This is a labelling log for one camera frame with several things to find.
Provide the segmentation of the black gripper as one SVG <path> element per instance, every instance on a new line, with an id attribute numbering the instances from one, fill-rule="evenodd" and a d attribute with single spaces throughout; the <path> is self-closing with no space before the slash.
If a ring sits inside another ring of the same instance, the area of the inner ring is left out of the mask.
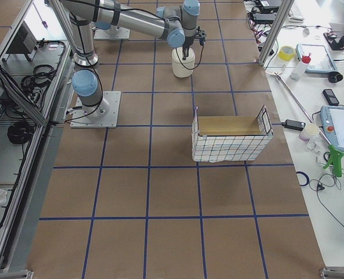
<path id="1" fill-rule="evenodd" d="M 182 59 L 186 60 L 189 57 L 189 48 L 194 43 L 193 37 L 185 37 L 185 41 L 182 45 Z"/>

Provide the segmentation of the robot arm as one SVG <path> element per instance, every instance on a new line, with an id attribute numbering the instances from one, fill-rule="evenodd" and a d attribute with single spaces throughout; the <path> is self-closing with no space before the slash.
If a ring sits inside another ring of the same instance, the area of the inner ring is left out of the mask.
<path id="1" fill-rule="evenodd" d="M 162 6 L 156 13 L 132 8 L 117 1 L 61 1 L 69 13 L 74 40 L 74 62 L 83 68 L 94 67 L 98 56 L 94 48 L 92 23 L 107 23 L 165 40 L 172 48 L 182 47 L 183 55 L 199 37 L 198 1 L 180 6 Z"/>
<path id="2" fill-rule="evenodd" d="M 77 71 L 72 78 L 72 86 L 81 101 L 84 114 L 91 122 L 107 115 L 110 105 L 104 98 L 99 78 L 93 71 Z"/>

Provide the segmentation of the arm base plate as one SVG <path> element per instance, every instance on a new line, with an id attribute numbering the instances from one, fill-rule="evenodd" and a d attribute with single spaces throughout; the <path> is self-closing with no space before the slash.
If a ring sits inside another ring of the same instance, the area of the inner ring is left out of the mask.
<path id="1" fill-rule="evenodd" d="M 122 27 L 109 28 L 107 30 L 97 29 L 95 31 L 94 40 L 98 41 L 118 41 L 128 40 L 130 30 Z"/>
<path id="2" fill-rule="evenodd" d="M 81 109 L 73 112 L 73 118 L 70 122 L 71 128 L 116 128 L 119 115 L 121 100 L 120 91 L 104 91 L 103 99 L 99 108 L 83 106 L 79 97 L 76 100 L 76 106 L 82 106 Z"/>

